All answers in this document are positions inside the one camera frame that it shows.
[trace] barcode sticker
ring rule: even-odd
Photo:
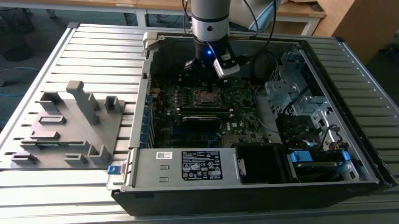
[[[117,4],[117,6],[123,6],[123,7],[134,7],[133,4]]]
[[[157,152],[157,159],[158,160],[171,160],[173,152]]]

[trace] blue latch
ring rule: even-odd
[[[295,151],[290,154],[293,162],[313,162],[310,151]]]
[[[347,151],[343,151],[342,155],[346,161],[351,160],[351,155]]]
[[[119,175],[122,173],[122,166],[109,166],[107,173],[109,175]]]

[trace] warning label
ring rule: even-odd
[[[186,181],[222,180],[219,151],[183,151],[182,177]]]

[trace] circuit board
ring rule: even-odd
[[[202,86],[153,85],[155,147],[231,147],[265,142],[249,81],[226,79]]]

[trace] aluminum extrusion table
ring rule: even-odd
[[[55,47],[34,84],[0,135],[0,155],[19,147],[30,125],[42,110],[35,100],[42,91],[66,91],[70,80],[86,83],[86,92],[97,99],[117,95],[127,102],[119,129],[115,161],[127,157],[135,101],[142,74],[143,34],[147,31],[181,32],[181,29],[138,28],[79,24],[71,26]],[[399,176],[399,109],[374,77],[365,69],[346,43],[334,38],[275,35],[275,38],[307,40],[330,73],[362,128],[396,177]],[[266,213],[213,214],[198,216],[131,217],[111,198],[106,170],[3,171],[0,172],[0,222],[93,223],[233,221],[297,218],[307,223],[341,218],[382,220],[380,213],[399,210],[399,188],[380,195],[353,198],[326,209],[287,210]],[[385,214],[398,219],[399,215]]]

